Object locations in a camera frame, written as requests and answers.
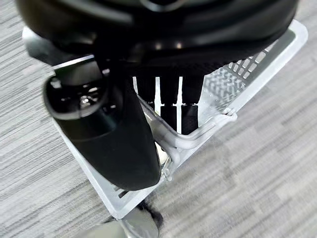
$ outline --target black plastic part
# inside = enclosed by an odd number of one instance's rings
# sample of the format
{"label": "black plastic part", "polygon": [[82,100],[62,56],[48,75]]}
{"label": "black plastic part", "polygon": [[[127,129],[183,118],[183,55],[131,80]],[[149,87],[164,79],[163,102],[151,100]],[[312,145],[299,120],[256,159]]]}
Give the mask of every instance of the black plastic part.
{"label": "black plastic part", "polygon": [[[81,117],[80,110],[72,119],[55,119],[85,159],[111,183],[126,191],[153,186],[161,172],[150,126],[129,77],[119,69],[110,73],[116,80],[111,80],[103,100],[92,106],[93,112]],[[51,100],[45,96],[54,117]],[[116,105],[111,113],[104,110],[109,102]]]}
{"label": "black plastic part", "polygon": [[195,104],[199,102],[202,93],[204,75],[184,75],[182,85],[182,101],[185,104]]}
{"label": "black plastic part", "polygon": [[188,135],[198,128],[198,106],[182,105],[182,134]]}
{"label": "black plastic part", "polygon": [[176,106],[162,106],[160,108],[160,117],[166,121],[175,131],[177,130]]}
{"label": "black plastic part", "polygon": [[162,70],[158,72],[160,83],[160,100],[166,106],[177,102],[179,75],[170,70]]}

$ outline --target plastic basket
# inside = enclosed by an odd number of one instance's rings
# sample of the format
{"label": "plastic basket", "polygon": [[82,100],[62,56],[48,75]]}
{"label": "plastic basket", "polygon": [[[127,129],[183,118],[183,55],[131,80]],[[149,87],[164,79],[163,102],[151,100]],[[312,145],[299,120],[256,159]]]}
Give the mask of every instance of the plastic basket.
{"label": "plastic basket", "polygon": [[[111,184],[85,160],[62,133],[57,123],[55,125],[108,211],[115,218],[121,219],[162,182],[171,180],[175,170],[216,131],[228,122],[235,121],[237,119],[236,112],[281,70],[305,44],[307,38],[308,33],[305,26],[293,20],[287,32],[263,52],[246,60],[230,63],[206,75],[198,103],[200,127],[189,135],[177,133],[159,117],[159,97],[156,96],[158,113],[155,113],[141,100],[154,138],[168,154],[168,160],[163,165],[161,179],[155,186],[127,192]],[[180,116],[180,102],[181,99],[176,104],[178,118]]]}

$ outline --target gray basket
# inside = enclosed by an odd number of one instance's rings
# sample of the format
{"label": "gray basket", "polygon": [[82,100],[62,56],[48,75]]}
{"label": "gray basket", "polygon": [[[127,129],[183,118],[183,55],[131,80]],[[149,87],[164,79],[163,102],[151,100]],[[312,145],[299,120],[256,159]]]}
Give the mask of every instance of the gray basket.
{"label": "gray basket", "polygon": [[[177,133],[159,117],[158,79],[155,101],[157,113],[141,100],[153,136],[157,144],[168,154],[166,159],[166,154],[164,152],[160,153],[162,176],[159,183],[153,187],[129,192],[117,188],[85,160],[62,133],[57,123],[55,125],[109,212],[115,218],[120,219],[136,207],[162,182],[171,180],[175,170],[216,131],[228,122],[235,121],[237,119],[236,112],[283,68],[305,44],[307,38],[308,33],[305,26],[294,20],[287,32],[263,52],[246,60],[230,63],[206,75],[201,99],[198,103],[198,122],[200,127],[189,135]],[[178,99],[176,105],[179,117],[181,98]]]}

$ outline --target gray carpet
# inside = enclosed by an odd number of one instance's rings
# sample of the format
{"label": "gray carpet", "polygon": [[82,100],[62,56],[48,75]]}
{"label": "gray carpet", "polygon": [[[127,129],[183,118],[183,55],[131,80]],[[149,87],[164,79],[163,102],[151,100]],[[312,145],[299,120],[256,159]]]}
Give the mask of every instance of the gray carpet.
{"label": "gray carpet", "polygon": [[[72,237],[109,214],[43,106],[51,70],[26,54],[12,1],[0,9],[0,237]],[[296,18],[306,46],[149,196],[161,237],[317,236],[316,1]]]}

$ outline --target white plastic basket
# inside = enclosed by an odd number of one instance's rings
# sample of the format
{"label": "white plastic basket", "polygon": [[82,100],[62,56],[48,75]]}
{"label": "white plastic basket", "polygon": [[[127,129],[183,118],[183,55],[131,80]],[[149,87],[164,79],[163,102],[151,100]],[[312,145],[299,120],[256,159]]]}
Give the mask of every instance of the white plastic basket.
{"label": "white plastic basket", "polygon": [[[55,125],[108,211],[115,218],[121,219],[162,182],[171,180],[175,170],[216,131],[228,122],[235,121],[237,119],[236,112],[282,69],[305,44],[307,38],[308,32],[305,26],[294,20],[287,32],[263,52],[246,60],[226,65],[206,75],[202,95],[198,103],[200,127],[189,135],[181,135],[174,131],[141,100],[153,136],[169,156],[169,159],[163,165],[161,179],[155,186],[129,192],[117,188],[85,160],[62,133],[58,124],[55,123]],[[159,95],[158,82],[156,94]],[[176,104],[178,118],[180,116],[180,102],[181,100],[178,100]],[[156,97],[156,106],[158,106],[159,111],[158,97]]]}

